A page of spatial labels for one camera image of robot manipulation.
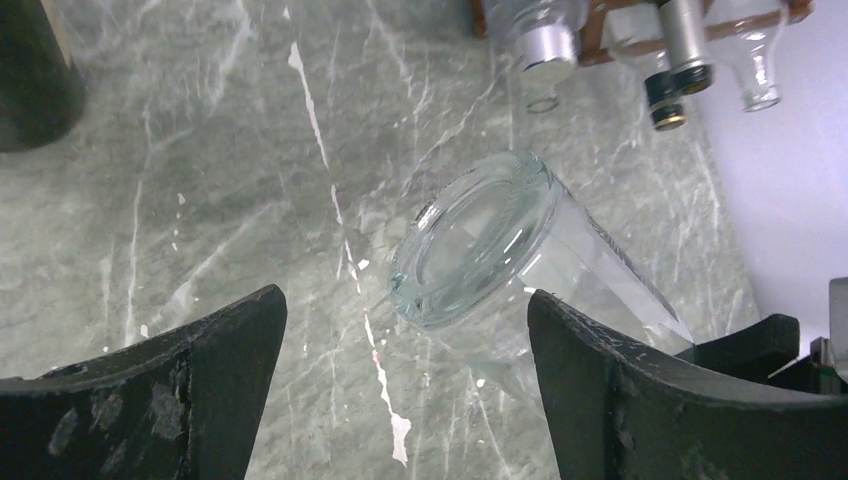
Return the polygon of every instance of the brown wooden shelf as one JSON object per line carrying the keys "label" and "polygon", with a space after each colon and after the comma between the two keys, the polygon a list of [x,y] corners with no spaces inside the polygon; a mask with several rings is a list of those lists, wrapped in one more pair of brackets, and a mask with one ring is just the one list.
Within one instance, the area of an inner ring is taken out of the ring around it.
{"label": "brown wooden shelf", "polygon": [[[474,18],[474,34],[480,38],[487,38],[488,28],[486,26],[486,17],[483,9],[483,0],[469,0],[471,2],[471,12]],[[702,0],[704,3],[704,11],[706,12],[714,0]],[[584,67],[598,65],[600,63],[611,62],[612,58],[607,53],[606,49],[601,48],[601,41],[604,31],[604,21],[606,21],[607,12],[619,8],[632,7],[633,5],[643,3],[643,0],[590,0],[589,18],[586,25],[580,30],[583,49],[580,53],[580,65]],[[789,0],[789,23],[798,23],[804,20],[813,12],[813,0]],[[746,29],[757,29],[776,25],[780,16],[777,12],[744,19],[749,23]],[[737,32],[736,24],[740,20],[712,25],[707,27],[707,37],[710,40],[723,38]],[[656,51],[663,48],[662,41],[644,42],[640,46],[640,50],[647,52]]]}

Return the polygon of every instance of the black cap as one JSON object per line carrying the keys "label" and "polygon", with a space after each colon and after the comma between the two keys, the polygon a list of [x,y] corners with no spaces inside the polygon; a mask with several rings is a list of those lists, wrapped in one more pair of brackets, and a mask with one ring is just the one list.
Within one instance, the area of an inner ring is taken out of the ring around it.
{"label": "black cap", "polygon": [[668,72],[660,72],[645,79],[648,110],[654,130],[665,132],[686,123],[686,114],[680,102],[680,93]]}
{"label": "black cap", "polygon": [[712,65],[698,65],[673,75],[674,83],[683,95],[692,95],[704,91],[713,84],[714,72]]}

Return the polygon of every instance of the white wall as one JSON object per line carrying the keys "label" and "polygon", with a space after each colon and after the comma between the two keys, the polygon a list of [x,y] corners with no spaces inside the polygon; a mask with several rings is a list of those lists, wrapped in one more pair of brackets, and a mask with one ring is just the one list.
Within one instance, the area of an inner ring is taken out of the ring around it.
{"label": "white wall", "polygon": [[848,276],[848,4],[817,0],[777,48],[783,101],[742,113],[729,71],[698,98],[763,316],[829,336],[828,282]]}

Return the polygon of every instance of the marble countertop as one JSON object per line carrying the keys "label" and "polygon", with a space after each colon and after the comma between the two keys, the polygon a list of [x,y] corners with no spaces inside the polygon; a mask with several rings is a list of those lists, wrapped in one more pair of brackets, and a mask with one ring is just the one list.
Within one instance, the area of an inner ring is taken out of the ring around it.
{"label": "marble countertop", "polygon": [[408,222],[517,135],[698,340],[757,320],[697,112],[654,134],[621,66],[518,129],[461,0],[57,3],[89,98],[62,141],[0,155],[0,377],[275,283],[248,478],[553,478],[544,422],[380,304]]}

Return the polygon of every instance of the spice rack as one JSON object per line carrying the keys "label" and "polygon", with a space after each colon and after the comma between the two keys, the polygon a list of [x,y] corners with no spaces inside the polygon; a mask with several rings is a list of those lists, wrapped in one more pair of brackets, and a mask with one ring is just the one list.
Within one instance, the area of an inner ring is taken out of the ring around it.
{"label": "spice rack", "polygon": [[[487,38],[488,28],[486,26],[483,0],[469,1],[471,2],[471,12],[474,17],[474,34],[479,38]],[[713,0],[702,0],[702,2],[704,4],[704,12],[708,11],[713,4]],[[606,20],[607,13],[619,8],[632,7],[639,3],[653,2],[643,2],[642,0],[590,0],[589,18],[586,21],[586,25],[580,30],[580,38],[583,46],[579,57],[580,66],[589,67],[613,60],[606,49],[601,47],[604,21]],[[813,0],[789,0],[790,24],[804,20],[812,12]],[[749,22],[746,24],[746,30],[754,30],[776,25],[779,19],[779,14],[774,12],[754,18],[738,19],[736,21],[711,25],[707,27],[707,38],[709,40],[715,40],[739,33],[735,25],[742,20]],[[639,50],[644,50],[644,53],[648,53],[663,48],[663,42],[644,42],[638,48]]]}

